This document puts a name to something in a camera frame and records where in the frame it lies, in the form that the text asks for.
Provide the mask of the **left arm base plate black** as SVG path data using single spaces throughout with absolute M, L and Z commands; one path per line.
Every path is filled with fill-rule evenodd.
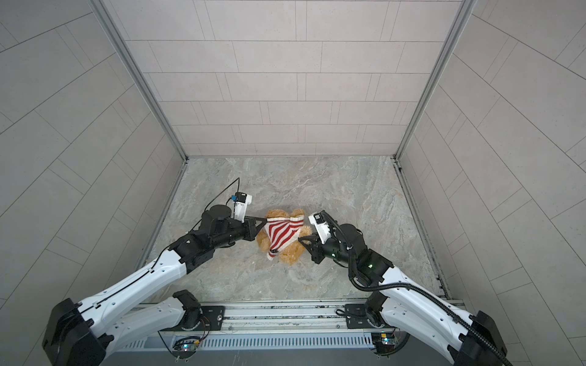
M 224 306 L 203 306 L 187 310 L 173 331 L 204 332 L 221 330 L 226 308 Z

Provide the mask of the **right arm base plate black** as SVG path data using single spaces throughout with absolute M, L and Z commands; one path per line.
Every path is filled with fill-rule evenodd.
M 348 329 L 391 329 L 379 315 L 364 303 L 347 303 L 341 309 Z

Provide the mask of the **brown plush teddy bear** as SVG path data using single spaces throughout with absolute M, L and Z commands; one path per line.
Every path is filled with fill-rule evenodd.
M 305 225 L 305 212 L 272 209 L 265 218 L 267 222 L 256 236 L 259 249 L 269 260 L 278 259 L 286 265 L 294 265 L 306 252 L 299 238 L 312 234 L 311 227 Z

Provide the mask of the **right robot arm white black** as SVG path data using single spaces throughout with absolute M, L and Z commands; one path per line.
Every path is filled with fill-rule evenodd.
M 302 236 L 300 243 L 319 264 L 332 259 L 346 265 L 348 278 L 370 294 L 366 316 L 374 326 L 399 328 L 454 365 L 509 365 L 502 336 L 488 314 L 470 314 L 411 280 L 391 260 L 367 247 L 351 224 Z

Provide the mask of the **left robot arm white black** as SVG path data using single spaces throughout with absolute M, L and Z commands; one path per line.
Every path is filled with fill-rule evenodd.
M 201 304 L 186 290 L 142 310 L 133 309 L 212 259 L 215 250 L 241 239 L 254 241 L 266 222 L 215 205 L 201 215 L 198 229 L 178 238 L 135 273 L 78 303 L 69 298 L 61 301 L 51 311 L 41 343 L 50 363 L 99 365 L 117 349 L 154 332 L 205 326 Z

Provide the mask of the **red white striped knit sweater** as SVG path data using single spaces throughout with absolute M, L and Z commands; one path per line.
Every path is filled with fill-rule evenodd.
M 268 218 L 264 230 L 270 240 L 267 257 L 273 260 L 282 250 L 286 249 L 299 238 L 304 225 L 305 215 L 296 217 Z

